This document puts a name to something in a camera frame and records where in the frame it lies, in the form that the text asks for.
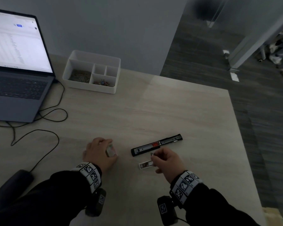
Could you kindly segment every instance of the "black cable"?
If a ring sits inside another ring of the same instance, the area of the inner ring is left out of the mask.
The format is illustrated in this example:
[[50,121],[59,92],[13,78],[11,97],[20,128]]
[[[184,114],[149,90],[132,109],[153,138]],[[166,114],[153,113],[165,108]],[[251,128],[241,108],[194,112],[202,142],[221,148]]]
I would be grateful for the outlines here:
[[[180,218],[176,218],[176,219],[178,219],[178,220],[181,220],[181,221],[183,221],[183,222],[186,222],[185,220],[183,220],[183,219],[180,219]],[[189,224],[188,222],[186,222],[187,224]]]
[[[38,111],[38,115],[40,116],[40,118],[35,119],[32,123],[34,123],[34,122],[36,122],[36,121],[38,121],[38,120],[41,120],[41,119],[46,119],[46,120],[48,120],[48,121],[54,121],[54,122],[62,122],[62,121],[65,121],[65,120],[68,118],[68,113],[67,113],[67,111],[64,110],[64,109],[62,109],[62,108],[56,108],[56,109],[54,109],[54,110],[51,110],[50,112],[48,112],[48,113],[45,114],[45,115],[41,115],[41,113],[40,113],[40,112],[42,112],[42,111],[44,111],[44,110],[57,107],[57,106],[61,103],[61,100],[62,100],[62,98],[63,98],[64,91],[65,91],[65,87],[63,86],[63,84],[62,84],[60,81],[58,81],[58,82],[59,82],[59,83],[62,85],[62,87],[63,87],[63,92],[62,92],[62,94],[61,94],[61,97],[60,97],[60,100],[59,100],[58,104],[55,105],[55,106],[51,106],[51,107],[48,107],[48,108],[39,110],[39,111]],[[65,112],[65,114],[66,114],[66,117],[65,117],[64,119],[62,119],[62,120],[59,120],[59,121],[55,121],[55,120],[51,120],[51,119],[45,118],[45,116],[47,116],[48,114],[52,113],[52,112],[55,111],[55,110],[63,110],[63,111]],[[55,145],[55,147],[54,147],[53,149],[51,149],[46,155],[44,155],[44,156],[35,164],[35,166],[30,170],[30,172],[32,172],[32,171],[36,168],[36,166],[41,162],[41,160],[44,159],[50,152],[52,152],[52,151],[59,145],[59,143],[60,143],[59,136],[58,136],[56,133],[54,133],[54,132],[52,132],[52,131],[48,131],[48,130],[43,130],[43,129],[35,129],[35,130],[33,130],[33,131],[30,131],[30,132],[26,133],[24,136],[22,136],[20,139],[16,140],[16,128],[23,127],[23,126],[28,125],[28,124],[30,124],[30,123],[24,123],[24,124],[19,125],[19,126],[12,126],[9,121],[6,121],[6,123],[8,124],[8,126],[6,126],[6,125],[0,125],[0,127],[11,128],[11,129],[13,130],[13,140],[12,140],[12,142],[11,142],[11,146],[14,146],[16,143],[18,143],[18,142],[19,142],[21,139],[23,139],[25,136],[27,136],[28,134],[30,134],[30,133],[32,133],[32,132],[35,132],[35,131],[50,132],[50,133],[55,134],[56,137],[58,138],[58,142],[57,142],[57,144]]]

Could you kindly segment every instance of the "laptop bezel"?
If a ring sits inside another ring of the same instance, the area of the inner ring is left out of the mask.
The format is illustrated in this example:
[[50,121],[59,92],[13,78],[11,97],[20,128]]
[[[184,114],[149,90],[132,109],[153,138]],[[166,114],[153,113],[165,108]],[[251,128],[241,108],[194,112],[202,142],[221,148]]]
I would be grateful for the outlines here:
[[55,77],[55,71],[53,69],[53,65],[51,63],[49,53],[47,51],[47,47],[46,47],[46,44],[45,44],[45,41],[44,41],[44,38],[43,38],[43,34],[42,34],[42,31],[41,31],[41,27],[39,25],[37,17],[34,16],[34,15],[30,15],[30,14],[17,13],[17,12],[12,12],[12,11],[7,11],[7,10],[0,10],[0,13],[8,13],[8,14],[12,14],[12,15],[25,16],[25,17],[34,18],[36,20],[36,23],[37,23],[37,26],[38,26],[38,29],[39,29],[39,32],[40,32],[40,35],[41,35],[41,38],[42,38],[42,42],[43,42],[43,45],[45,47],[45,51],[46,51],[46,54],[47,54],[47,57],[48,57],[48,60],[49,60],[49,63],[50,63],[50,67],[51,67],[53,72],[50,73],[50,72],[43,72],[43,71],[36,71],[36,70],[11,68],[11,67],[0,67],[0,71],[7,71],[7,72],[13,72],[13,73],[28,74],[28,75],[38,75],[38,76],[41,75],[41,76],[53,76],[53,77]]

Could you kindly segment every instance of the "person's left hand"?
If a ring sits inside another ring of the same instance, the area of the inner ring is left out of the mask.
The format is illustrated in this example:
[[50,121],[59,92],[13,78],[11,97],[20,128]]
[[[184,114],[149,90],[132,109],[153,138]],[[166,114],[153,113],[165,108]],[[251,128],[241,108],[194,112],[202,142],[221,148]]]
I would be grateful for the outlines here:
[[86,151],[83,152],[83,161],[99,166],[102,173],[105,173],[117,160],[117,156],[108,157],[106,155],[106,148],[110,143],[112,143],[112,139],[95,138],[87,144]]

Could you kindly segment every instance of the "laptop screen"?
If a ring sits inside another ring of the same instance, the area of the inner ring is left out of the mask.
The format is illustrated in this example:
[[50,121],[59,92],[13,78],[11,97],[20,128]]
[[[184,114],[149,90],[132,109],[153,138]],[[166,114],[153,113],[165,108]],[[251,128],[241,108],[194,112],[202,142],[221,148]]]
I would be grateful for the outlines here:
[[0,67],[53,72],[34,18],[0,13]]

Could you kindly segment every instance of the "small white box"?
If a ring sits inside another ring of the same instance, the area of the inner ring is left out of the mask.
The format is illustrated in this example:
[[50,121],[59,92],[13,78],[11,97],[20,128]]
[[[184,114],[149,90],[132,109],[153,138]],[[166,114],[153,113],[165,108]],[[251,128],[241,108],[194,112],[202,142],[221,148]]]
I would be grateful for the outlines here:
[[[90,82],[81,83],[69,80],[73,69],[91,72]],[[119,58],[74,50],[67,61],[63,80],[67,86],[72,88],[115,94],[120,71],[121,59]],[[102,79],[110,86],[93,84]]]

